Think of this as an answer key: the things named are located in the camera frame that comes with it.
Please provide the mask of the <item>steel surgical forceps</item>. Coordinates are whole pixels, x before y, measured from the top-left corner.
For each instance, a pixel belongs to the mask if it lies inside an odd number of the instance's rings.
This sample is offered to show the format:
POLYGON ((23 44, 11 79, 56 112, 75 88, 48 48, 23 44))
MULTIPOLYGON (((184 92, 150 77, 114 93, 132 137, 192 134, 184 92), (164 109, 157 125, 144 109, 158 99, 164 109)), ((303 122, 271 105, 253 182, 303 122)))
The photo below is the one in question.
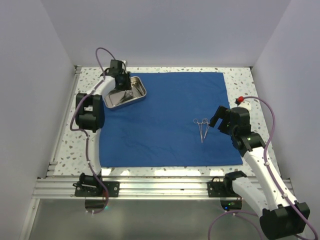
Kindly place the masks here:
POLYGON ((201 143, 203 143, 203 121, 195 118, 193 120, 193 123, 198 125, 200 141, 201 141, 201 143))

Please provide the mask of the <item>stainless steel instrument tray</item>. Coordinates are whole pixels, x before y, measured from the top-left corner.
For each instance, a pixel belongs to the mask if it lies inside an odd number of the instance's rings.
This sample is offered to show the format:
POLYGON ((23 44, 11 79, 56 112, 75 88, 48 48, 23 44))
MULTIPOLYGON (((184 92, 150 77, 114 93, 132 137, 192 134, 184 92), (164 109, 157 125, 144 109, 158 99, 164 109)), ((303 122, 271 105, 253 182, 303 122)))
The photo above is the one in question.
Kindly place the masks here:
POLYGON ((105 98, 104 104, 110 110, 116 110, 142 101, 147 96, 147 90, 138 76, 130 78, 130 90, 112 90, 105 98))

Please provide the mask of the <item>blue surgical cloth wrap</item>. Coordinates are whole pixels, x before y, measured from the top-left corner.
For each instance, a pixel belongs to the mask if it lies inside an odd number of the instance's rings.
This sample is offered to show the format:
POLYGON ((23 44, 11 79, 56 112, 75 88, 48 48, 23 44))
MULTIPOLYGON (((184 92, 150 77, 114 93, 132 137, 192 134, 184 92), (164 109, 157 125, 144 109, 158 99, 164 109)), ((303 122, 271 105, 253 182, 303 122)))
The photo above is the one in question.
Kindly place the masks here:
POLYGON ((205 167, 242 164, 231 138, 194 120, 210 119, 228 107, 218 72, 139 73, 146 97, 105 109, 99 138, 102 167, 205 167))

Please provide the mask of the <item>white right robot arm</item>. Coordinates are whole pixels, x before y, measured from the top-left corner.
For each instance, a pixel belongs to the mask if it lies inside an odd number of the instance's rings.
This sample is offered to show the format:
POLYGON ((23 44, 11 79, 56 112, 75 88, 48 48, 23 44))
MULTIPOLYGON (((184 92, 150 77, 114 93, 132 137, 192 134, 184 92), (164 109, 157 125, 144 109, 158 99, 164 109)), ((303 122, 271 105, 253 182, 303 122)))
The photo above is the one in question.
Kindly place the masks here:
POLYGON ((220 197, 245 198, 269 240, 301 234, 307 225, 305 221, 309 218, 310 209, 291 193, 268 159, 262 137, 251 130, 249 110, 219 106, 209 126, 214 127, 218 120, 221 120, 218 130, 230 136, 234 148, 253 170, 261 190, 254 187, 240 170, 225 174, 222 181, 208 182, 208 189, 220 197))

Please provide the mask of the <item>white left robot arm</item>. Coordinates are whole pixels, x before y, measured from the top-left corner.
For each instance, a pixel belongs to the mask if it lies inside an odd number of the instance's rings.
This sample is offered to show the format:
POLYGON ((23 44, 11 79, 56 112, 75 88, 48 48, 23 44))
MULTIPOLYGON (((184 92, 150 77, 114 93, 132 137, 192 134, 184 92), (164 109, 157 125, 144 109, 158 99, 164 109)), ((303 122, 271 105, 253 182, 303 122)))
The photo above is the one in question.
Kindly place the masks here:
POLYGON ((99 160, 99 139, 105 123, 104 99, 112 91, 131 90, 127 63, 112 59, 110 66, 102 70, 98 83, 85 93, 76 95, 75 112, 72 120, 85 134, 85 168, 83 173, 98 176, 101 173, 99 160))

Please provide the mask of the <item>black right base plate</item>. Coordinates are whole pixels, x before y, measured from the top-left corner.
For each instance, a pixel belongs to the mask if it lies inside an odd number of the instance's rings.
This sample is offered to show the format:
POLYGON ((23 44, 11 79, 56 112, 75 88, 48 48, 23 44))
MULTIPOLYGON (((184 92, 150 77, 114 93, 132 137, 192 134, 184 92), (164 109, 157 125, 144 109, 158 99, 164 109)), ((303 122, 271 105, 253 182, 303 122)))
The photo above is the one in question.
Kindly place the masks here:
POLYGON ((233 191, 232 181, 227 178, 214 176, 206 183, 209 198, 237 198, 239 195, 233 191))

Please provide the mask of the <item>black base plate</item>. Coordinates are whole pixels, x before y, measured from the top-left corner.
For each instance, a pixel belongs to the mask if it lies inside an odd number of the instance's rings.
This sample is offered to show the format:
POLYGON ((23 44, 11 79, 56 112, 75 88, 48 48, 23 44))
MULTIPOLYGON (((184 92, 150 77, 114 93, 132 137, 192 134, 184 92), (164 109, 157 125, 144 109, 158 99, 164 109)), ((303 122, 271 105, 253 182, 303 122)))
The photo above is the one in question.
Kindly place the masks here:
MULTIPOLYGON (((108 197, 117 198, 120 191, 120 183, 118 181, 104 181, 104 186, 108 190, 108 197)), ((75 187, 74 195, 76 197, 102 197, 105 196, 105 189, 98 184, 97 186, 85 185, 80 182, 72 185, 75 187)))
POLYGON ((209 198, 237 198, 239 195, 233 191, 232 181, 227 178, 214 176, 206 183, 209 198))

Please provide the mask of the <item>aluminium left side rail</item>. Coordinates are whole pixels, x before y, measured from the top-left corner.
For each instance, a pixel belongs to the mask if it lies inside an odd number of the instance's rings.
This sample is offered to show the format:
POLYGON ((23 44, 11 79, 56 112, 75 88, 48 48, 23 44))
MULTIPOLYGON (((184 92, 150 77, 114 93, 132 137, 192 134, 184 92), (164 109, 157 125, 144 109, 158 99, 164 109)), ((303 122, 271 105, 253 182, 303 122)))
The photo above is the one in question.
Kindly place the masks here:
POLYGON ((65 127, 66 127, 69 112, 70 112, 70 107, 73 101, 75 89, 78 84, 78 79, 81 74, 81 70, 82 70, 81 65, 74 66, 73 79, 71 81, 70 89, 67 91, 66 104, 65 104, 65 107, 63 108, 61 123, 58 128, 57 138, 53 145, 53 149, 49 158, 49 162, 48 162, 48 166, 47 166, 47 170, 44 178, 47 178, 47 177, 52 178, 54 176, 55 166, 57 165, 56 158, 60 150, 61 141, 63 139, 65 127))

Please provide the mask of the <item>aluminium rail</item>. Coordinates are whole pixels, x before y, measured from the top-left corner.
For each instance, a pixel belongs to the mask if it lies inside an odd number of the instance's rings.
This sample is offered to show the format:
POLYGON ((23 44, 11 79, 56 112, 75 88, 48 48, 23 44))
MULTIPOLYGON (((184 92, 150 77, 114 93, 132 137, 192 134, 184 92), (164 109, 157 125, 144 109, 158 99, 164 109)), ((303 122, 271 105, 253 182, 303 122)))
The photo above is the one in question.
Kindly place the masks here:
MULTIPOLYGON (((33 199, 75 199, 75 177, 38 179, 33 199)), ((107 177, 119 183, 117 200, 205 200, 210 177, 107 177)))
POLYGON ((57 165, 56 158, 60 150, 61 141, 63 139, 65 127, 66 127, 69 112, 70 112, 70 107, 73 101, 75 89, 78 84, 78 79, 81 74, 81 70, 82 70, 81 65, 74 66, 73 79, 71 81, 70 89, 67 91, 66 104, 65 104, 65 107, 63 108, 61 123, 58 128, 57 138, 53 145, 53 149, 49 158, 49 162, 48 162, 48 166, 47 166, 47 170, 44 178, 47 178, 47 177, 52 178, 54 176, 55 166, 57 165))

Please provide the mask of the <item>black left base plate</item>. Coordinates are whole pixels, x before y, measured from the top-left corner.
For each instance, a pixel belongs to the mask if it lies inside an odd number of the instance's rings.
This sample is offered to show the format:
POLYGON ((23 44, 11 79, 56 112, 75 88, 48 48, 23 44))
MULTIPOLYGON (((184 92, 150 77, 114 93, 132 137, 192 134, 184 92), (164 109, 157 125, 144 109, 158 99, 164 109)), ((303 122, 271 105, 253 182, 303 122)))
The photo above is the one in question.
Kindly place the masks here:
MULTIPOLYGON (((118 181, 104 181, 104 186, 108 190, 108 197, 117 198, 120 191, 120 183, 118 181)), ((76 197, 102 197, 105 196, 105 189, 98 184, 97 186, 85 185, 80 182, 72 185, 75 187, 74 195, 76 197)))

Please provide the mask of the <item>aluminium front rail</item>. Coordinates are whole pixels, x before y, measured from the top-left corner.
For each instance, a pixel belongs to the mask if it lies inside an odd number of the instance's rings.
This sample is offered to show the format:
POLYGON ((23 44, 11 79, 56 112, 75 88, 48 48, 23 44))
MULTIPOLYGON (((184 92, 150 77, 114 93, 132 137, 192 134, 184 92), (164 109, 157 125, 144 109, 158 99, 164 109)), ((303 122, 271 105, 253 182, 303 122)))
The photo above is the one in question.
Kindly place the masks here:
MULTIPOLYGON (((75 177, 38 179, 33 199, 75 199, 75 177)), ((107 177, 119 183, 117 200, 205 200, 210 177, 107 177)))

